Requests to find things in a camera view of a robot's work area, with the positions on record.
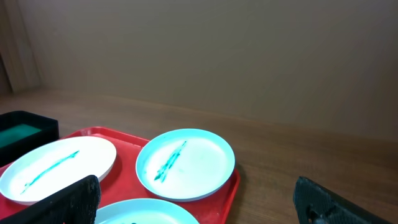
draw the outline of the red tray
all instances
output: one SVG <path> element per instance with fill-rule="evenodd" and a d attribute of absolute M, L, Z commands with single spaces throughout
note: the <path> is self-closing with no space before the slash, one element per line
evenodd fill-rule
<path fill-rule="evenodd" d="M 148 140 L 102 127 L 81 129 L 65 138 L 77 136 L 96 136 L 107 139 L 115 145 L 117 150 L 111 172 L 101 181 L 100 208 L 132 198 L 157 198 L 141 185 L 135 172 L 138 153 L 149 142 Z M 9 165 L 0 168 L 0 175 Z M 177 202 L 176 204 L 185 208 L 201 224 L 225 223 L 240 180 L 241 177 L 235 169 L 224 186 L 213 195 L 195 202 Z M 26 206 L 14 203 L 0 194 L 0 219 L 24 208 Z"/>

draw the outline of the round plate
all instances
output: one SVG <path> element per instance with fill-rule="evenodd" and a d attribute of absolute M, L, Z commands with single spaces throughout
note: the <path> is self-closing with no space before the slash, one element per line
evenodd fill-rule
<path fill-rule="evenodd" d="M 234 166 L 234 153 L 223 138 L 209 131 L 179 129 L 148 142 L 138 155 L 136 172 L 152 193 L 189 202 L 216 192 Z"/>
<path fill-rule="evenodd" d="M 140 198 L 113 203 L 97 210 L 95 224 L 199 224 L 185 209 L 171 202 Z"/>
<path fill-rule="evenodd" d="M 23 155 L 0 177 L 0 193 L 32 205 L 88 176 L 101 181 L 111 170 L 116 148 L 103 138 L 75 137 L 51 142 Z"/>

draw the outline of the black bin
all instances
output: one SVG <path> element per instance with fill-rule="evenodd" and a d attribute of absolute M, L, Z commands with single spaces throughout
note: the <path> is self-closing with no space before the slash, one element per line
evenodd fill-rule
<path fill-rule="evenodd" d="M 0 115 L 0 167 L 59 137 L 55 119 L 26 111 Z"/>

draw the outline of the plate rim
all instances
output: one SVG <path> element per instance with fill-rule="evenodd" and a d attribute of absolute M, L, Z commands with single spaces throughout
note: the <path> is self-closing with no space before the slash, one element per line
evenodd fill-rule
<path fill-rule="evenodd" d="M 164 137 L 165 135 L 168 135 L 168 134 L 170 134 L 170 133 L 172 133 L 172 132 L 189 131 L 189 130 L 194 130 L 194 131 L 199 131 L 199 132 L 210 133 L 210 134 L 212 134 L 212 135 L 214 135 L 214 136 L 217 136 L 218 138 L 222 139 L 222 140 L 229 146 L 228 149 L 231 150 L 231 153 L 232 153 L 232 155 L 233 155 L 233 161 L 231 161 L 231 164 L 233 164 L 233 165 L 231 166 L 231 170 L 228 170 L 228 171 L 226 172 L 226 174 L 228 174 L 228 175 L 226 175 L 226 178 L 223 179 L 223 180 L 221 181 L 221 184 L 220 184 L 219 186 L 217 186 L 215 189 L 209 191 L 209 192 L 206 193 L 206 194 L 201 194 L 201 195 L 197 195 L 197 196 L 195 196 L 195 197 L 189 197 L 189 198 L 185 198 L 185 197 L 173 198 L 173 197 L 168 197 L 168 196 L 166 196 L 166 195 L 162 195 L 162 194 L 158 194 L 157 192 L 154 192 L 153 190 L 151 190 L 150 188 L 148 188 L 148 187 L 146 186 L 146 184 L 143 183 L 143 181 L 142 181 L 141 178 L 140 178 L 140 175 L 138 174 L 138 169 L 137 169 L 137 167 L 138 167 L 138 161 L 139 161 L 140 156 L 142 157 L 142 154 L 143 154 L 142 152 L 144 151 L 145 147 L 147 147 L 147 146 L 149 145 L 149 143 L 152 142 L 152 141 L 158 140 L 158 139 L 160 139 L 160 138 Z M 192 202 L 192 201 L 196 201 L 196 200 L 199 200 L 199 199 L 203 199 L 203 198 L 205 198 L 205 197 L 208 197 L 208 196 L 210 196 L 211 194 L 215 193 L 215 192 L 216 192 L 217 190 L 219 190 L 220 188 L 222 188 L 222 186 L 224 186 L 224 184 L 225 184 L 225 183 L 229 180 L 229 178 L 231 177 L 231 175 L 232 175 L 232 173 L 233 173 L 233 171 L 234 171 L 235 165 L 236 165 L 235 153 L 234 153 L 234 151 L 232 150 L 231 145 L 230 145 L 224 138 L 222 138 L 221 136 L 219 136 L 219 135 L 217 135 L 217 134 L 215 134 L 215 133 L 212 133 L 211 131 L 207 131 L 207 130 L 203 130 L 203 129 L 197 129 L 197 128 L 182 128 L 182 129 L 175 129 L 175 130 L 167 131 L 166 133 L 162 133 L 162 134 L 156 136 L 155 138 L 153 138 L 152 140 L 150 140 L 150 141 L 140 150 L 140 152 L 139 152 L 139 154 L 138 154 L 138 156 L 137 156 L 137 159 L 136 159 L 136 167 L 135 167 L 135 168 L 136 168 L 136 175 L 137 175 L 137 178 L 138 178 L 139 182 L 141 183 L 142 186 L 145 187 L 146 190 L 150 191 L 152 194 L 157 195 L 157 196 L 159 196 L 160 198 L 164 198 L 164 199 L 166 199 L 166 200 L 171 200 L 171 201 L 174 201 L 174 202 Z"/>
<path fill-rule="evenodd" d="M 98 178 L 98 182 L 101 181 L 101 180 L 103 180 L 103 179 L 110 173 L 111 169 L 113 168 L 114 162 L 115 162 L 116 157 L 117 157 L 116 146 L 115 146 L 111 141 L 109 141 L 109 140 L 107 140 L 107 139 L 105 139 L 105 138 L 101 138 L 101 137 L 97 137 L 97 136 L 76 136 L 76 137 L 71 137 L 71 138 L 59 139 L 59 140 L 56 140 L 56 141 L 54 141 L 54 142 L 50 142 L 50 143 L 44 144 L 44 145 L 42 145 L 42 146 L 39 146 L 39 147 L 37 147 L 37 148 L 31 150 L 31 151 L 28 152 L 27 154 L 24 154 L 23 156 L 21 156 L 20 158 L 18 158 L 18 159 L 15 160 L 14 162 L 12 162 L 11 165 L 9 165 L 9 166 L 7 167 L 7 169 L 6 169 L 6 170 L 1 174 L 1 176 L 0 176 L 0 194 L 3 195 L 4 197 L 6 197 L 7 199 L 12 200 L 13 202 L 18 203 L 18 204 L 21 204 L 21 205 L 32 205 L 32 204 L 38 202 L 39 200 L 17 200 L 17 199 L 15 199 L 14 197 L 10 197 L 9 194 L 5 194 L 5 192 L 3 191 L 2 185 L 1 185 L 4 176 L 6 176 L 6 174 L 7 174 L 8 172 L 10 172 L 10 170 L 11 170 L 11 168 L 12 168 L 13 166 L 16 166 L 15 164 L 16 164 L 18 161 L 21 161 L 21 160 L 23 160 L 24 158 L 29 157 L 29 154 L 33 154 L 34 151 L 36 151 L 36 150 L 38 150 L 38 149 L 40 149 L 40 148 L 42 148 L 42 147 L 48 146 L 48 145 L 50 145 L 50 144 L 54 144 L 54 143 L 56 143 L 56 142 L 67 141 L 67 140 L 70 141 L 71 139 L 75 139 L 75 138 L 96 138 L 96 139 L 103 139 L 103 140 L 105 140 L 105 141 L 111 143 L 111 145 L 113 146 L 113 149 L 114 149 L 114 150 L 113 150 L 113 151 L 114 151 L 114 159 L 112 160 L 112 163 L 111 163 L 110 167 L 108 167 L 108 168 L 104 171 L 104 173 L 101 174 L 100 177 L 97 177 L 97 178 Z"/>
<path fill-rule="evenodd" d="M 114 203 L 112 203 L 112 204 L 105 205 L 104 207 L 97 209 L 97 211 L 96 211 L 96 213 L 97 213 L 96 217 L 98 217 L 98 212 L 100 212 L 100 210 L 109 209 L 109 207 L 112 207 L 112 206 L 115 206 L 115 205 L 121 204 L 121 203 L 129 203 L 129 202 L 131 202 L 131 201 L 143 201 L 143 200 L 150 200 L 150 201 L 154 201 L 154 202 L 156 202 L 156 203 L 165 203 L 165 204 L 170 205 L 170 206 L 178 207 L 178 209 L 182 209 L 184 212 L 188 213 L 194 220 L 197 221 L 197 223 L 192 223 L 192 224 L 199 224 L 199 221 L 198 221 L 190 212 L 188 212 L 188 210 L 186 210 L 185 208 L 183 208 L 183 207 L 181 207 L 181 206 L 179 206 L 179 205 L 177 205 L 177 204 L 175 204 L 175 203 L 173 203 L 173 202 L 169 202 L 169 201 L 162 200 L 162 199 L 157 199 L 157 198 L 132 198 L 132 199 L 127 199 L 127 200 L 122 200 L 122 201 L 114 202 Z"/>

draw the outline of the wooden tabletop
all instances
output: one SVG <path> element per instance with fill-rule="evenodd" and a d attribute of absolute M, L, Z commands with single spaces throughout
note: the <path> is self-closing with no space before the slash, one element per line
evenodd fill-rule
<path fill-rule="evenodd" d="M 220 135 L 231 144 L 242 176 L 228 223 L 298 223 L 292 197 L 300 175 L 398 223 L 398 142 L 49 90 L 0 98 L 0 113 L 14 110 L 57 119 L 61 136 L 90 126 L 147 139 L 178 128 L 200 128 Z"/>

